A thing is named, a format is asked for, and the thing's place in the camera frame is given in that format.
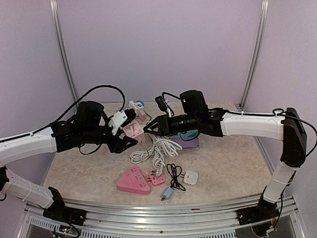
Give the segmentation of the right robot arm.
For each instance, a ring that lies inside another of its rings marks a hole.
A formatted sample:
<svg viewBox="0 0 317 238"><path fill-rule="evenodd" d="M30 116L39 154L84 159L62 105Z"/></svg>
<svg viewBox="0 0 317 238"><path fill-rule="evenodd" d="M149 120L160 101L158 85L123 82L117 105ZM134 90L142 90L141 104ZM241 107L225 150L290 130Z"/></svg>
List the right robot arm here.
<svg viewBox="0 0 317 238"><path fill-rule="evenodd" d="M233 112L223 108L208 108L203 93L190 90L180 94L184 114L161 115L145 126L146 133L172 136L189 130L214 137L245 135L271 138L283 142L280 163L274 170L256 206L241 209L243 219L258 220L280 214L277 201L306 160L307 134L297 111L275 109L272 114Z"/></svg>

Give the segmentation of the white cube socket adapter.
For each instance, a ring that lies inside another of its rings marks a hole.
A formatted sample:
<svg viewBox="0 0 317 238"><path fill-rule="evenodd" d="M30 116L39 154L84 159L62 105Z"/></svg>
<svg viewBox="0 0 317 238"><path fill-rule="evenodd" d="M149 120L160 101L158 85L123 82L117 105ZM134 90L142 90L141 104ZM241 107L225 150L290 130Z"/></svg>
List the white cube socket adapter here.
<svg viewBox="0 0 317 238"><path fill-rule="evenodd" d="M143 110L144 110L144 106L143 106L143 104L140 103L140 102L133 102L131 105L132 105L132 108L133 108L136 112L138 112L138 111L143 111Z"/></svg>

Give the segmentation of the light blue plug adapter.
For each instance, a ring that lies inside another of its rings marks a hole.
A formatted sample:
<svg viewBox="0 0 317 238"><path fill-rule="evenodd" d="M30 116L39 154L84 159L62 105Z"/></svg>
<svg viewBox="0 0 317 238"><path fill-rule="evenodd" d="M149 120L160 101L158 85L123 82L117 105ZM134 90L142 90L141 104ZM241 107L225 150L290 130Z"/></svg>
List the light blue plug adapter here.
<svg viewBox="0 0 317 238"><path fill-rule="evenodd" d="M170 186L167 187L164 190L163 194L161 195L161 199L160 200L161 201L168 200L172 196L173 192L174 192L174 189L172 187L170 187Z"/></svg>

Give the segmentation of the white plug adapter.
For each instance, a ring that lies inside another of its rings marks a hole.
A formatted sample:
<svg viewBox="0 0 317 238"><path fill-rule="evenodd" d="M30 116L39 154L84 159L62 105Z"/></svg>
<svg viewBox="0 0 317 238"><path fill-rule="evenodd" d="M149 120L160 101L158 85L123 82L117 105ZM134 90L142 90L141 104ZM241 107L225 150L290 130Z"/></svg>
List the white plug adapter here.
<svg viewBox="0 0 317 238"><path fill-rule="evenodd" d="M199 174L194 171L186 171L184 174L181 174L180 177L186 185L194 186L197 184Z"/></svg>

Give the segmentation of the pink square plug adapter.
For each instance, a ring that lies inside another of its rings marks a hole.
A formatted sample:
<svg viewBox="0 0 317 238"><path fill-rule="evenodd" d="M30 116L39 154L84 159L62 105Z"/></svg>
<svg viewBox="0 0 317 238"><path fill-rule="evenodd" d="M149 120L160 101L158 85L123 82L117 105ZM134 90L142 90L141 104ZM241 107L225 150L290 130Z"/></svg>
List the pink square plug adapter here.
<svg viewBox="0 0 317 238"><path fill-rule="evenodd" d="M157 177L155 173L150 173L148 181L153 186L159 186L159 185L163 185L165 183L165 177L163 174L161 174L160 176Z"/></svg>

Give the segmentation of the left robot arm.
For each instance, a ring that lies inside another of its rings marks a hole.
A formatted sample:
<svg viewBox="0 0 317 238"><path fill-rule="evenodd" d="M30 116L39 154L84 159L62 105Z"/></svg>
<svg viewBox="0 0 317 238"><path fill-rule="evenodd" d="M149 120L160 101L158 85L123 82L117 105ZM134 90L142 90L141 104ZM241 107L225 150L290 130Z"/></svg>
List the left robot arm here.
<svg viewBox="0 0 317 238"><path fill-rule="evenodd" d="M124 136L122 130L135 117L133 109L124 109L108 117L102 104L86 101L79 104L76 113L68 120L57 120L35 132L1 139L1 193L35 203L58 220L66 220L69 208L57 189L36 185L13 173L7 164L40 154L81 148L86 144L106 144L111 153L120 154L138 143Z"/></svg>

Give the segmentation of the pink triangular power strip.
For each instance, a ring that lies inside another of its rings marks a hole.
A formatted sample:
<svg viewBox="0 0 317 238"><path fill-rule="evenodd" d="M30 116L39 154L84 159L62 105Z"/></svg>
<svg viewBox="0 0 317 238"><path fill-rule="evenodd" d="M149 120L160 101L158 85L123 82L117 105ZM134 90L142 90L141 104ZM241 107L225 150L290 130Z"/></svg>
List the pink triangular power strip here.
<svg viewBox="0 0 317 238"><path fill-rule="evenodd" d="M151 188L139 168L131 164L116 183L117 190L149 195Z"/></svg>

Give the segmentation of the pink cube socket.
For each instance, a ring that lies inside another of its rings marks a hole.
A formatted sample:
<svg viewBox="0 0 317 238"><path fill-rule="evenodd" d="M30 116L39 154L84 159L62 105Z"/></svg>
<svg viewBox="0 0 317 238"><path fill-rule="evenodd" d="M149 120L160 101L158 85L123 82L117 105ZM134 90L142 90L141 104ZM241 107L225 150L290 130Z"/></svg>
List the pink cube socket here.
<svg viewBox="0 0 317 238"><path fill-rule="evenodd" d="M135 139L140 143L146 141L143 127L137 121L132 121L123 128L123 131L126 136Z"/></svg>

